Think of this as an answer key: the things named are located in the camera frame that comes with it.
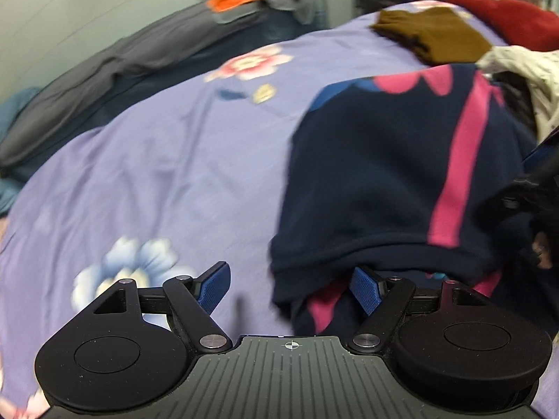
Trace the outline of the red garment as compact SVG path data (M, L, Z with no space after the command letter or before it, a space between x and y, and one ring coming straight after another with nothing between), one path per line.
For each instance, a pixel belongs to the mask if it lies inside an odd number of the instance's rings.
M520 0L445 0L471 12L509 45L537 52L559 46L559 18L550 10Z

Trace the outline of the lavender floral bed sheet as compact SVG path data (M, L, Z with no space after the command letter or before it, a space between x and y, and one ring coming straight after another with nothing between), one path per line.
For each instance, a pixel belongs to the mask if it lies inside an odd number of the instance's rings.
M269 44L69 142L1 246L5 418L554 418L558 243L491 295L384 279L349 336L299 336L273 303L292 136L344 80L429 66L379 12ZM193 280L219 261L210 315Z

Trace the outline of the brown folded garment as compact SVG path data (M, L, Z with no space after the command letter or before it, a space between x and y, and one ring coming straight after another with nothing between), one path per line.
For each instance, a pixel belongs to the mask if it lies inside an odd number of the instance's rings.
M422 12L383 9L370 29L429 66L474 64L492 48L478 31L446 7Z

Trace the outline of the grey folded cloth under orange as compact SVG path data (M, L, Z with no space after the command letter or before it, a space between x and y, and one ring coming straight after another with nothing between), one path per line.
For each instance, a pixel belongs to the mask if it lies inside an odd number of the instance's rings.
M314 0L259 0L224 12L213 12L212 18L216 23L226 25L251 15L264 14L268 10L291 13L301 25L310 25L317 13Z

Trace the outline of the white patterned garment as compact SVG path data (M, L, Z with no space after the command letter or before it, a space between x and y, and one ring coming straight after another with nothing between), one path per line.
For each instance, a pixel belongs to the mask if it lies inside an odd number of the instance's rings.
M493 46L475 64L486 74L511 72L527 81L539 143L558 129L557 50L538 52L520 45Z

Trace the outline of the grey blanket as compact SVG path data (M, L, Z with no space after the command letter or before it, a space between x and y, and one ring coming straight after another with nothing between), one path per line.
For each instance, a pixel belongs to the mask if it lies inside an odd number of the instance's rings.
M41 90L18 117L28 142L23 160L74 116L105 96L119 77L140 77L177 64L203 48L253 25L251 15L222 25L198 4L159 19L82 61Z

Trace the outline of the navy sweater with pink stripes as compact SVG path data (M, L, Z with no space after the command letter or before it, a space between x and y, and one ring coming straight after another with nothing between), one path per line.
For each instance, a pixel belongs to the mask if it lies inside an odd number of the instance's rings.
M299 336L349 336L368 316L355 268L491 295L531 265L530 224L484 230L475 210L522 175L534 144L473 64L326 86L291 140L273 303Z

